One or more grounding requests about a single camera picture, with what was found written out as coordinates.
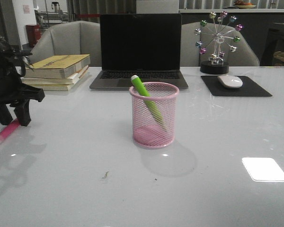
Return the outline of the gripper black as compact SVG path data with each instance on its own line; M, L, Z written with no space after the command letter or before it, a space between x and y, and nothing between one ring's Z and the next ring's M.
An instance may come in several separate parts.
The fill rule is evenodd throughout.
M0 124L9 125L13 118L6 106L14 107L15 115L21 126L31 122L29 102L31 99L41 102L44 91L22 82L26 74L27 63L24 61L31 53L15 50L0 35Z

